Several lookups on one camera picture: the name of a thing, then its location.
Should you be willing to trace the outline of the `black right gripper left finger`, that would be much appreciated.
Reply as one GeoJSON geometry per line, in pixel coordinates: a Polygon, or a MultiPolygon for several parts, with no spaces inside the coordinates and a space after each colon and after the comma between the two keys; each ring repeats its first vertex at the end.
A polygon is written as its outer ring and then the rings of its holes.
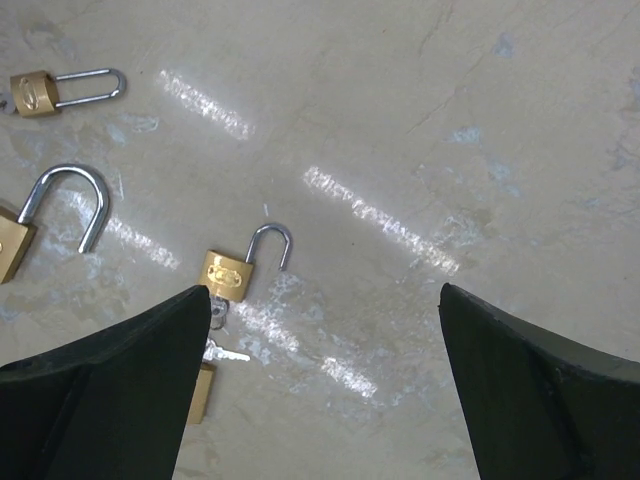
{"type": "Polygon", "coordinates": [[[2,478],[171,478],[209,322],[209,293],[193,286],[2,366],[2,478]]]}

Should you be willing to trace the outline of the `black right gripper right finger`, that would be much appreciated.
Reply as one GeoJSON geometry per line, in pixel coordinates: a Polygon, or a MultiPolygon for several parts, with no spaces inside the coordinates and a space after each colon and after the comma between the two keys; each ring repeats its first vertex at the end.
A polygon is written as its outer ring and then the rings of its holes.
{"type": "Polygon", "coordinates": [[[439,317],[481,478],[638,478],[637,362],[449,283],[439,317]]]}

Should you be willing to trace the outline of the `small long-shackle brass padlock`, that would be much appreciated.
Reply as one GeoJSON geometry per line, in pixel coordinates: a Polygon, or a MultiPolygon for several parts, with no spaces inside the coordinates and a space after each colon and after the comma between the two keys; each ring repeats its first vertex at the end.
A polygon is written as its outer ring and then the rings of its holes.
{"type": "Polygon", "coordinates": [[[61,109],[111,100],[122,96],[127,87],[126,76],[118,69],[102,68],[89,71],[52,75],[39,70],[10,78],[10,89],[16,110],[23,118],[44,117],[61,109]],[[111,76],[117,80],[113,90],[71,100],[61,100],[57,84],[94,77],[111,76]]]}

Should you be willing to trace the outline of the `small silver keys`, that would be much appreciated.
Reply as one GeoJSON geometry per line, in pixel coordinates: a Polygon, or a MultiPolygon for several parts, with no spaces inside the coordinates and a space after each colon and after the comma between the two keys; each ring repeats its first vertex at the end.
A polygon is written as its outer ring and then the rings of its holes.
{"type": "Polygon", "coordinates": [[[224,298],[211,295],[210,304],[211,304],[210,329],[220,330],[226,324],[227,314],[230,307],[229,301],[224,298]]]}

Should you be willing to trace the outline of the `large brass padlock open shackle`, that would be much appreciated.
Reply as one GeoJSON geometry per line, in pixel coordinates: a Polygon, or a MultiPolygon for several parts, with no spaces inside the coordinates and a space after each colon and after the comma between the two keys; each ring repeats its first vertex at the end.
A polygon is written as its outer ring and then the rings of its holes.
{"type": "Polygon", "coordinates": [[[63,163],[45,170],[33,185],[21,211],[15,214],[1,207],[1,283],[11,281],[29,249],[37,227],[33,224],[37,210],[53,182],[64,174],[77,175],[89,182],[96,195],[96,208],[85,229],[77,251],[89,253],[107,222],[110,210],[108,186],[102,175],[93,167],[83,164],[63,163]]]}

